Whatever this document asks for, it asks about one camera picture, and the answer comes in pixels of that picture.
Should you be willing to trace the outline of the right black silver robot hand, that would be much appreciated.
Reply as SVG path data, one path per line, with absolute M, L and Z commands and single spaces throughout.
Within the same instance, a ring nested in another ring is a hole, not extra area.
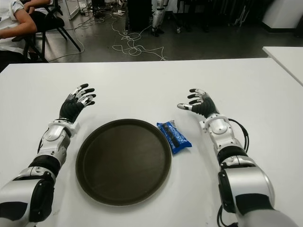
M 187 110 L 202 115 L 205 118 L 213 114 L 219 114 L 211 97 L 203 90 L 193 88 L 190 89 L 190 95 L 187 96 L 191 101 L 188 104 L 177 104 L 177 108 Z

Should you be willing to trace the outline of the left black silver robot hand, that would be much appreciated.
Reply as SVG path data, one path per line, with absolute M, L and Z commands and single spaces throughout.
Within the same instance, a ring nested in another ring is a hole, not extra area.
M 59 112 L 59 119 L 74 123 L 86 106 L 95 104 L 93 99 L 96 94 L 93 93 L 94 91 L 95 89 L 89 88 L 88 84 L 76 87 L 63 102 Z

